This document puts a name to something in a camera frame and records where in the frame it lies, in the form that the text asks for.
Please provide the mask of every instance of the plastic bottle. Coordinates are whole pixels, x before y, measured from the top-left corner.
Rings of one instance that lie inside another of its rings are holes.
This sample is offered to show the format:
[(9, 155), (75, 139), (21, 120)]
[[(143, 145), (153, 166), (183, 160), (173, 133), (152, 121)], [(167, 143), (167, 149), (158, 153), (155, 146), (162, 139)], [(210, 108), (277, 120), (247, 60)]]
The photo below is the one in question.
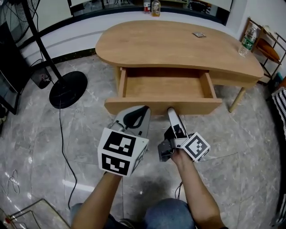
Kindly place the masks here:
[(238, 53), (241, 56), (246, 57), (252, 50), (256, 39), (256, 29), (257, 26), (252, 24), (252, 26), (246, 31), (244, 38), (242, 39), (240, 49), (238, 50)]
[(159, 17), (161, 12), (161, 3), (159, 0), (154, 0), (152, 2), (152, 16)]
[(144, 0), (144, 13), (150, 13), (151, 0)]

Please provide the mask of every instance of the table drawer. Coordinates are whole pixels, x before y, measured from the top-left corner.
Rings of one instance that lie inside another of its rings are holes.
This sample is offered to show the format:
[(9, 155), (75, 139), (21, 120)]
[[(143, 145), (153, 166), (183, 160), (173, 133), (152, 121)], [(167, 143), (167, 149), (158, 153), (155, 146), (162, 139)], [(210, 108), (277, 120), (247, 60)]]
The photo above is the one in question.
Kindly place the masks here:
[(152, 115), (174, 107), (179, 115), (206, 115), (222, 103), (206, 71), (185, 68), (123, 68), (117, 98), (105, 101), (116, 115), (131, 106), (146, 105)]

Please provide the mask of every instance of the gray tile floor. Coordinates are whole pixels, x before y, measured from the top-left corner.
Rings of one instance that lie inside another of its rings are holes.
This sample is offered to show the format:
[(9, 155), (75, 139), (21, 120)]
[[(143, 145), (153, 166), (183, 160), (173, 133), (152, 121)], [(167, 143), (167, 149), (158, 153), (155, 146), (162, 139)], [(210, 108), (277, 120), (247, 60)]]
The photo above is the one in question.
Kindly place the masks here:
[[(116, 96), (113, 69), (96, 56), (57, 65), (62, 74), (78, 70), (88, 77), (83, 97), (62, 110), (64, 148), (78, 177), (71, 204), (83, 202), (96, 186), (103, 171), (97, 166), (97, 145), (103, 127), (113, 116), (104, 100)], [(0, 193), (0, 207), (7, 214), (45, 198), (69, 221), (68, 197), (74, 178), (61, 154), (59, 110), (49, 103), (52, 87), (40, 90), (29, 81), (21, 96), (19, 114), (10, 114), (0, 138), (1, 184), (16, 169), (20, 194), (9, 186), (9, 196)], [(227, 106), (239, 88), (215, 87), (223, 104), (206, 116), (182, 116), (188, 132), (199, 132), (211, 151), (196, 167), (221, 210), (230, 229), (267, 229), (277, 204), (280, 163), (274, 123), (265, 103), (262, 85), (249, 89), (233, 113)], [(124, 178), (111, 213), (115, 218), (140, 219), (145, 210), (160, 199), (174, 197), (180, 176), (172, 161), (160, 163), (157, 145), (168, 128), (166, 117), (152, 117), (150, 144), (143, 162), (130, 178)], [(184, 190), (181, 199), (185, 200)], [(35, 209), (42, 228), (65, 228), (46, 205)], [(22, 217), (36, 228), (31, 216)]]

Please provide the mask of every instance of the forearm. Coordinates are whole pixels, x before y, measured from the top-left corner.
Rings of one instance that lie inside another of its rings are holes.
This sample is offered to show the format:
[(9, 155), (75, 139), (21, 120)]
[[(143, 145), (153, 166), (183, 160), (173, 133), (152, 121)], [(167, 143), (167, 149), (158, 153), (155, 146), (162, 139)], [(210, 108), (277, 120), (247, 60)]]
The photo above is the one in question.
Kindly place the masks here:
[(203, 184), (193, 162), (191, 160), (185, 161), (178, 166), (178, 170), (194, 221), (202, 228), (223, 227), (219, 207)]
[(121, 176), (106, 173), (77, 212), (72, 229), (102, 229), (107, 221)]

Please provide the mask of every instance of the striped cloth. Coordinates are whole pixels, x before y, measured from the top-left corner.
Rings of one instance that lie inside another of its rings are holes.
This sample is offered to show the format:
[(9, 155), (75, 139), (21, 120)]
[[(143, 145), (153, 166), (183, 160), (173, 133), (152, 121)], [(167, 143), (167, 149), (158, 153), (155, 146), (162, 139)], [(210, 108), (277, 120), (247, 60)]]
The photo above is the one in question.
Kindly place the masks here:
[[(283, 121), (284, 138), (286, 139), (286, 89), (281, 87), (272, 94), (272, 99)], [(286, 193), (280, 193), (280, 195), (283, 195), (283, 199), (281, 206), (278, 206), (275, 218), (273, 218), (273, 225), (280, 225), (286, 219)]]

